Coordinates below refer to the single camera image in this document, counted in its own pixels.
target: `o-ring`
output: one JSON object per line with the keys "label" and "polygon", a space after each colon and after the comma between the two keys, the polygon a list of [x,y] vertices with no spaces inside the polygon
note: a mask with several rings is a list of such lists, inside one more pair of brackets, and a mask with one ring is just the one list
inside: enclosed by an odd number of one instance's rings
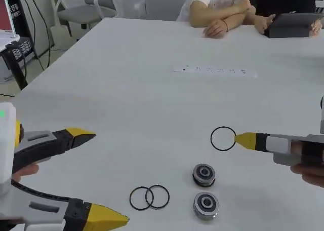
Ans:
{"label": "o-ring", "polygon": [[[151,203],[149,203],[148,200],[147,200],[147,194],[148,194],[148,192],[150,191],[152,193],[152,190],[151,189],[152,188],[156,188],[156,187],[164,189],[166,191],[166,193],[168,194],[168,200],[167,200],[167,202],[163,206],[160,206],[160,207],[156,207],[156,206],[152,205],[152,203],[154,201],[153,198],[152,198],[152,202]],[[149,205],[149,207],[151,207],[153,209],[156,209],[156,210],[159,210],[159,209],[162,209],[162,208],[166,207],[167,204],[169,203],[169,201],[170,201],[170,193],[167,190],[167,188],[165,188],[164,186],[159,185],[159,184],[155,184],[155,185],[152,185],[150,188],[147,189],[147,191],[145,193],[145,201]]]}
{"label": "o-ring", "polygon": [[[146,194],[147,194],[148,192],[151,192],[151,194],[152,194],[152,201],[151,201],[151,203],[149,203],[149,202],[147,201],[147,199],[146,199],[146,202],[147,202],[147,204],[148,204],[147,207],[144,207],[144,208],[137,208],[137,207],[135,207],[135,206],[133,205],[133,203],[132,203],[132,195],[133,195],[133,193],[134,193],[135,191],[137,191],[138,189],[145,189],[145,190],[146,190]],[[132,208],[134,208],[134,209],[137,210],[137,211],[144,211],[144,210],[149,209],[150,207],[152,207],[152,203],[153,203],[153,202],[154,202],[154,194],[153,194],[153,192],[150,190],[150,188],[147,188],[147,187],[145,187],[145,186],[140,186],[140,187],[135,188],[135,189],[131,192],[131,194],[130,194],[130,204],[131,204]]]}
{"label": "o-ring", "polygon": [[230,131],[232,131],[232,132],[234,133],[234,136],[236,136],[236,132],[235,132],[232,128],[228,127],[228,126],[220,126],[220,127],[217,127],[217,128],[216,128],[216,129],[211,133],[211,144],[212,144],[212,146],[214,147],[214,149],[216,149],[216,150],[218,150],[218,151],[228,151],[228,150],[232,149],[232,148],[235,146],[235,144],[236,144],[235,141],[234,141],[233,145],[230,146],[230,147],[227,148],[227,149],[220,149],[220,148],[215,147],[215,145],[214,145],[214,143],[213,143],[213,134],[215,133],[215,131],[217,131],[217,130],[219,130],[219,129],[228,129],[228,130],[230,130]]}

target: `metal bearing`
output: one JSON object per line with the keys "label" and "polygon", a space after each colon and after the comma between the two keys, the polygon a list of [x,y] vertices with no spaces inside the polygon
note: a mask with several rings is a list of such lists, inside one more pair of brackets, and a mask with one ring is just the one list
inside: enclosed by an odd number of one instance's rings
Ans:
{"label": "metal bearing", "polygon": [[201,187],[210,187],[215,183],[215,170],[208,164],[198,164],[193,169],[194,182]]}
{"label": "metal bearing", "polygon": [[213,220],[219,210],[217,198],[209,192],[197,194],[193,202],[193,210],[198,218],[205,221]]}

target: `bearing inner ring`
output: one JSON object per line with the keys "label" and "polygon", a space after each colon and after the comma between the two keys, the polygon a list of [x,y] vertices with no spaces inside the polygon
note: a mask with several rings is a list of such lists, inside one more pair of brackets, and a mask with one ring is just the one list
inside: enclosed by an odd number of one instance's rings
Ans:
{"label": "bearing inner ring", "polygon": [[211,174],[211,172],[209,171],[208,168],[202,167],[199,169],[199,174],[203,177],[208,177]]}
{"label": "bearing inner ring", "polygon": [[206,209],[211,209],[213,207],[213,200],[210,197],[203,197],[201,199],[201,205]]}

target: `gripper jaw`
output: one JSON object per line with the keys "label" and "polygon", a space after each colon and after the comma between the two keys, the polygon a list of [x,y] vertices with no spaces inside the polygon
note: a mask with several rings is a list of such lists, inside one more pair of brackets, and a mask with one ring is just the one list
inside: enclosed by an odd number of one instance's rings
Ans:
{"label": "gripper jaw", "polygon": [[[25,132],[15,149],[13,174],[39,161],[60,155],[95,137],[82,129],[57,132]],[[107,207],[80,199],[39,192],[12,180],[8,193],[0,197],[0,231],[24,223],[25,231],[108,231],[129,219]]]}

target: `hand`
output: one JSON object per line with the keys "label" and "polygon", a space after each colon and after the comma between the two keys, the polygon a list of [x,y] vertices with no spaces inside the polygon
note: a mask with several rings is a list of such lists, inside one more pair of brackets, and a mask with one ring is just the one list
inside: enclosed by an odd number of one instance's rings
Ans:
{"label": "hand", "polygon": [[300,174],[306,183],[324,188],[324,166],[308,167],[299,164],[292,166],[291,171],[295,174]]}
{"label": "hand", "polygon": [[[292,142],[291,151],[293,153],[300,155],[302,152],[302,148],[303,148],[303,144],[298,142],[295,143]],[[291,171],[295,174],[300,174],[302,176],[302,179],[305,182],[324,188],[324,165],[319,167],[310,167],[310,166],[298,164],[292,166]]]}
{"label": "hand", "polygon": [[223,20],[215,20],[204,29],[206,37],[220,39],[227,33],[227,24]]}
{"label": "hand", "polygon": [[39,167],[37,164],[31,164],[31,165],[19,170],[17,173],[15,173],[12,176],[12,179],[16,182],[19,182],[21,180],[22,176],[35,174],[38,172],[38,170],[39,170]]}
{"label": "hand", "polygon": [[273,22],[275,15],[271,15],[269,17],[262,17],[257,16],[254,21],[254,26],[257,29],[257,31],[261,34],[264,34],[264,30],[266,30],[270,24]]}
{"label": "hand", "polygon": [[320,22],[320,20],[317,20],[311,26],[310,36],[311,37],[317,36],[321,29],[322,29],[322,23]]}
{"label": "hand", "polygon": [[248,9],[251,9],[251,3],[249,0],[240,0],[238,3],[235,4],[235,6],[238,8],[239,13],[244,13]]}

